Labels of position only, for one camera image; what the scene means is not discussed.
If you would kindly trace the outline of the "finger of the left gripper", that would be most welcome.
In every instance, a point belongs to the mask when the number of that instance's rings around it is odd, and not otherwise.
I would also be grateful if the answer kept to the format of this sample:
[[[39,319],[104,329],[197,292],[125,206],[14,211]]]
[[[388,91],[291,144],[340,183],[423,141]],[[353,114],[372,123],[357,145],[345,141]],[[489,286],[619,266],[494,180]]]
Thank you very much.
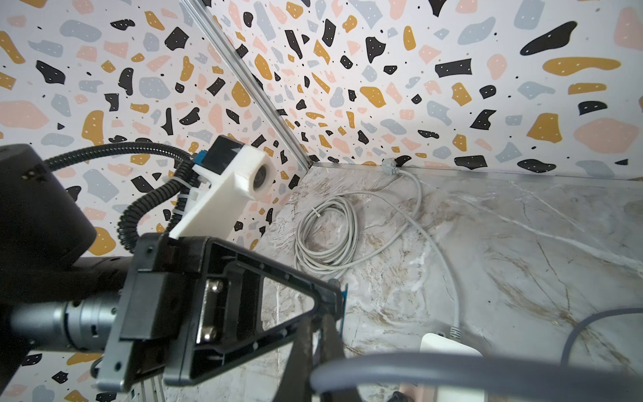
[[[292,342],[304,322],[318,329],[324,315],[343,316],[338,286],[228,241],[188,237],[173,244],[173,266],[187,277],[187,285],[163,373],[168,386],[198,385]],[[265,281],[309,297],[312,308],[264,328]]]

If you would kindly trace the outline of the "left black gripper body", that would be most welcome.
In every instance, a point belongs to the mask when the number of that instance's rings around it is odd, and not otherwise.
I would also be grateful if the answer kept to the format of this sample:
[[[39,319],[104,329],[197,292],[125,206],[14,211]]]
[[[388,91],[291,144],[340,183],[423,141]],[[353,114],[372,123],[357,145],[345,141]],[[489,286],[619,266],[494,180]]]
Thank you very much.
[[[138,239],[97,375],[99,390],[127,393],[164,371],[190,311],[207,241],[168,234]]]

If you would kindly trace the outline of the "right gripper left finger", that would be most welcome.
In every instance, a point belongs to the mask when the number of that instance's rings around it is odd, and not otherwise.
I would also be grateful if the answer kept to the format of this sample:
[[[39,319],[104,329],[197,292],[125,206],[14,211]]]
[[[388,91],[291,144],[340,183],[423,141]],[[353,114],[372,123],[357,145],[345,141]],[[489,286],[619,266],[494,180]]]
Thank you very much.
[[[296,331],[274,402],[311,402],[312,334],[311,319],[304,318]]]

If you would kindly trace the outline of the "white power strip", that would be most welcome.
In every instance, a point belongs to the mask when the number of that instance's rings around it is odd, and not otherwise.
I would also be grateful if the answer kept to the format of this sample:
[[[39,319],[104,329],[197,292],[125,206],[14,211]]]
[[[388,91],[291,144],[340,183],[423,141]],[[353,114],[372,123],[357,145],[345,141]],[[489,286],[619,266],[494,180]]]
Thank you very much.
[[[418,385],[417,401],[487,401],[485,390],[467,383],[470,374],[467,363],[482,357],[475,348],[437,333],[427,333],[421,340],[420,351],[436,357],[432,383]]]

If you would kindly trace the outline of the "blue mp3 player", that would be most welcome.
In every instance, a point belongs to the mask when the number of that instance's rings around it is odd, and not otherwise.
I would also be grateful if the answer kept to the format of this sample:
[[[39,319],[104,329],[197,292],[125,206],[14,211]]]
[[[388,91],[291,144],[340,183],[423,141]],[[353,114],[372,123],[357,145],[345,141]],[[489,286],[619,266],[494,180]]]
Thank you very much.
[[[343,286],[341,293],[342,293],[342,317],[340,320],[339,336],[341,339],[343,339],[343,330],[344,330],[346,312],[347,312],[348,284],[345,284]]]

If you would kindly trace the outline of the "pink USB charger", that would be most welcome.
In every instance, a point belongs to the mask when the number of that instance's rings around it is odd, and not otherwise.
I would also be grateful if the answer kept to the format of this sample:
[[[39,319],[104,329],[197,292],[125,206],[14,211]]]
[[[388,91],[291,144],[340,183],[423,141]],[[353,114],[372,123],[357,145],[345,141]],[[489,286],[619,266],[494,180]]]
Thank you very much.
[[[417,385],[402,384],[399,392],[405,396],[408,401],[422,402],[424,400],[424,389]]]

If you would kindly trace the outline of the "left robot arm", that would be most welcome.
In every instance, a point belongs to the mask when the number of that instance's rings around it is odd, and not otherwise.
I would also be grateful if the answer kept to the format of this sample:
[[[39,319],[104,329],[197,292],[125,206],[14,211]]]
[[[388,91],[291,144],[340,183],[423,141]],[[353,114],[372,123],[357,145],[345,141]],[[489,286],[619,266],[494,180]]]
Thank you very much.
[[[170,157],[177,171],[123,213],[130,256],[89,258],[98,231],[55,177],[93,159]],[[316,366],[343,358],[339,286],[230,243],[244,205],[271,186],[261,150],[219,137],[197,154],[119,142],[42,159],[1,149],[1,383],[34,349],[101,353],[98,388],[162,376],[197,385],[286,344],[279,401],[308,401]]]

